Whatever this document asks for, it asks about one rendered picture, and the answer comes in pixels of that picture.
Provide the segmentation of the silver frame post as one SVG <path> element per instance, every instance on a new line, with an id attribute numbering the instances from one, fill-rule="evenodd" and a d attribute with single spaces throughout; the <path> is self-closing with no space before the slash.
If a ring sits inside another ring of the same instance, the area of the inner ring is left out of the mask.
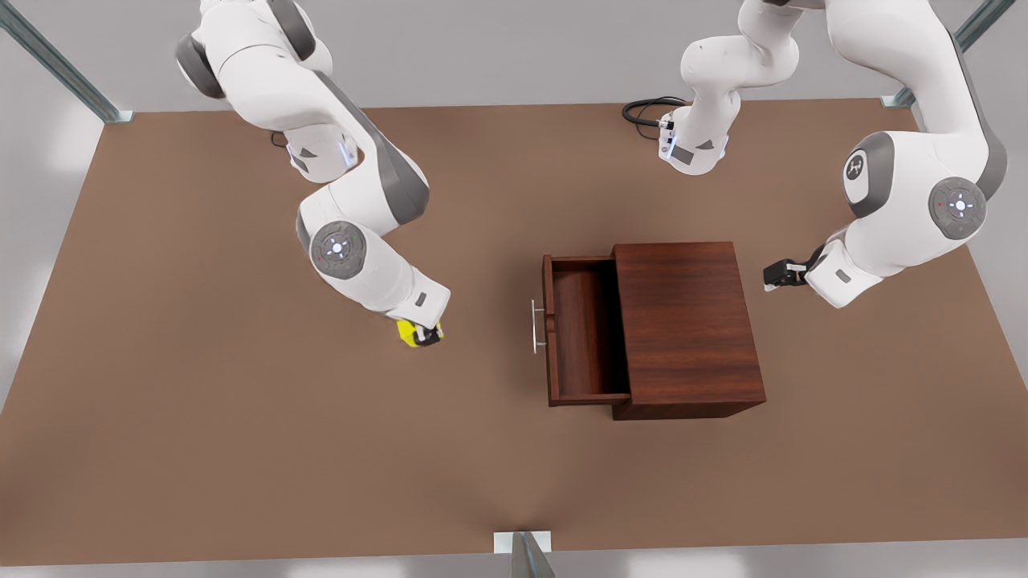
<path id="1" fill-rule="evenodd" d="M 965 55 L 1017 2 L 1018 0 L 981 0 L 972 14 L 950 34 L 958 55 Z M 916 102 L 916 96 L 910 88 L 902 87 L 893 95 L 881 96 L 879 100 L 884 108 L 911 108 Z"/>
<path id="2" fill-rule="evenodd" d="M 510 557 L 510 578 L 556 578 L 547 555 L 553 552 L 551 531 L 497 531 L 493 552 Z"/>
<path id="3" fill-rule="evenodd" d="M 32 22 L 21 14 L 10 0 L 0 0 L 0 29 L 3 29 L 27 55 L 32 55 L 64 88 L 87 106 L 100 120 L 106 124 L 127 124 L 133 120 L 133 111 L 117 108 L 107 96 L 96 88 L 65 55 L 49 43 L 47 37 Z"/>

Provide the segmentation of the dark wooden drawer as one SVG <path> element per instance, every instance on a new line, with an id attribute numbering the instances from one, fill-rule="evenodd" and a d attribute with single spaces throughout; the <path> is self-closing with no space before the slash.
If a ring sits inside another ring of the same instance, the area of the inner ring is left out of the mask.
<path id="1" fill-rule="evenodd" d="M 542 275 L 549 405 L 627 403 L 630 385 L 613 257 L 546 255 Z"/>

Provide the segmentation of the dark wooden cabinet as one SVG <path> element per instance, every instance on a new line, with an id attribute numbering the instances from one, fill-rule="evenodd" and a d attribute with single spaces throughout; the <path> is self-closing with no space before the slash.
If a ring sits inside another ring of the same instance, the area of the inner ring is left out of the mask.
<path id="1" fill-rule="evenodd" d="M 721 418 L 766 402 L 734 245 L 617 244 L 629 400 L 616 421 Z"/>

